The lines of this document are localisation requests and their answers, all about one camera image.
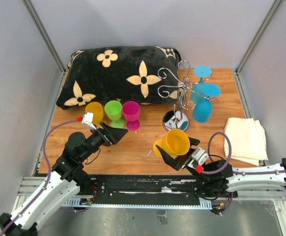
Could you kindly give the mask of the yellow plastic goblet front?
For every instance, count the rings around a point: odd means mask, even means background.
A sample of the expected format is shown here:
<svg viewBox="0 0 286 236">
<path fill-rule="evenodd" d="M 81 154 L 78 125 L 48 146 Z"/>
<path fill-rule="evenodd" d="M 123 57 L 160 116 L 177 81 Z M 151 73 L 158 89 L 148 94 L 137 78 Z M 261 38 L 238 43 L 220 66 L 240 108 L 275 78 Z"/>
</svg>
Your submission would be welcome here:
<svg viewBox="0 0 286 236">
<path fill-rule="evenodd" d="M 153 144 L 153 152 L 161 157 L 161 153 L 156 146 L 159 146 L 169 155 L 185 155 L 189 151 L 190 140 L 182 130 L 172 129 Z"/>
</svg>

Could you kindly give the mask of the magenta plastic goblet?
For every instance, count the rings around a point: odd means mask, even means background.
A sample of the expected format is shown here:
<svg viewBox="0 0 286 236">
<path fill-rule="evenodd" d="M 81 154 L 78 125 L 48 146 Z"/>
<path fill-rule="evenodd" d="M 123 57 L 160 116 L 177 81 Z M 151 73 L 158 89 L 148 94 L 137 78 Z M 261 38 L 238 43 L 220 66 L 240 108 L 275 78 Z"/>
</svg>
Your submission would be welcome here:
<svg viewBox="0 0 286 236">
<path fill-rule="evenodd" d="M 137 102 L 128 101 L 123 104 L 122 112 L 127 120 L 127 128 L 131 131 L 136 131 L 140 127 L 139 116 L 140 116 L 140 106 Z"/>
</svg>

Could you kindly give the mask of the chrome wine glass rack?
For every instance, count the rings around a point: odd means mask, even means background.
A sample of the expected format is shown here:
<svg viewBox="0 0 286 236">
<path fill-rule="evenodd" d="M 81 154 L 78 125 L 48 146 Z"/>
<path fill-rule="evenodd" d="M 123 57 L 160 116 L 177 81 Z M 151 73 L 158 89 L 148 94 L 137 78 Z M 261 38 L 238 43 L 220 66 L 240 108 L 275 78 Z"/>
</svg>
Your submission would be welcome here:
<svg viewBox="0 0 286 236">
<path fill-rule="evenodd" d="M 173 109 L 164 115 L 162 123 L 166 131 L 172 129 L 187 131 L 190 121 L 184 111 L 191 111 L 195 107 L 195 104 L 188 99 L 188 92 L 192 92 L 194 83 L 191 82 L 187 75 L 182 80 L 177 76 L 174 76 L 174 78 L 177 80 L 176 86 L 161 85 L 158 87 L 158 95 L 161 98 L 172 98 L 175 100 Z"/>
</svg>

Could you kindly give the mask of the blue plastic goblet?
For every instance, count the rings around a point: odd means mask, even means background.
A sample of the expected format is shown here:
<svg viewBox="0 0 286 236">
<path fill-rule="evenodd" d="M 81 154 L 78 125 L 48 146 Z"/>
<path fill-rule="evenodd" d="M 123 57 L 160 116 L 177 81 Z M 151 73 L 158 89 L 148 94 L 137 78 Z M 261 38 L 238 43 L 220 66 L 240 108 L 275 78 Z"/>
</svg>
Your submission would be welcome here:
<svg viewBox="0 0 286 236">
<path fill-rule="evenodd" d="M 194 104 L 197 104 L 206 97 L 202 92 L 202 87 L 206 85 L 205 81 L 211 78 L 211 74 L 212 70 L 208 66 L 198 66 L 194 69 L 194 75 L 200 78 L 192 87 L 191 101 Z"/>
<path fill-rule="evenodd" d="M 213 105 L 210 100 L 218 97 L 221 94 L 221 90 L 215 84 L 202 84 L 200 93 L 196 93 L 198 97 L 200 95 L 201 97 L 197 99 L 192 116 L 195 121 L 205 123 L 209 121 L 213 111 Z"/>
</svg>

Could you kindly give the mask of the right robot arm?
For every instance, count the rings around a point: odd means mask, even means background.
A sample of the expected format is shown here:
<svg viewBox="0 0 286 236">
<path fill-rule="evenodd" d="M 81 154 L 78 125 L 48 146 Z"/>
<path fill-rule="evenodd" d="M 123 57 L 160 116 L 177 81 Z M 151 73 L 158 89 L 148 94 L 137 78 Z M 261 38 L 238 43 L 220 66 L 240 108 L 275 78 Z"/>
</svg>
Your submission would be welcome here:
<svg viewBox="0 0 286 236">
<path fill-rule="evenodd" d="M 190 144 L 195 145 L 195 148 L 190 148 L 185 155 L 178 155 L 176 158 L 165 152 L 162 142 L 162 139 L 154 142 L 154 153 L 177 171 L 187 169 L 195 180 L 194 194 L 201 198 L 227 197 L 230 194 L 236 196 L 241 190 L 286 190 L 286 158 L 283 158 L 281 163 L 253 168 L 235 168 L 227 165 L 221 172 L 206 175 L 206 171 L 217 170 L 226 161 L 220 159 L 205 164 L 208 154 L 198 147 L 200 141 L 197 139 L 190 139 Z"/>
</svg>

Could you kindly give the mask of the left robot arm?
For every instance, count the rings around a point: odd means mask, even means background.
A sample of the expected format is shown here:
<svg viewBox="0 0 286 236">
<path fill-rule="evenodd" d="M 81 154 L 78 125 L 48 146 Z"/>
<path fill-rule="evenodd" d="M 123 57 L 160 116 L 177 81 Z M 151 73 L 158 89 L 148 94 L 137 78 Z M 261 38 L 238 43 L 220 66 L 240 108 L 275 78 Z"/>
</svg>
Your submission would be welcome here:
<svg viewBox="0 0 286 236">
<path fill-rule="evenodd" d="M 82 132 L 72 133 L 56 163 L 48 166 L 48 174 L 38 188 L 12 213 L 0 216 L 0 235 L 36 236 L 67 200 L 90 191 L 91 182 L 83 162 L 101 146 L 117 144 L 127 133 L 127 129 L 105 123 L 95 127 L 89 137 Z"/>
</svg>

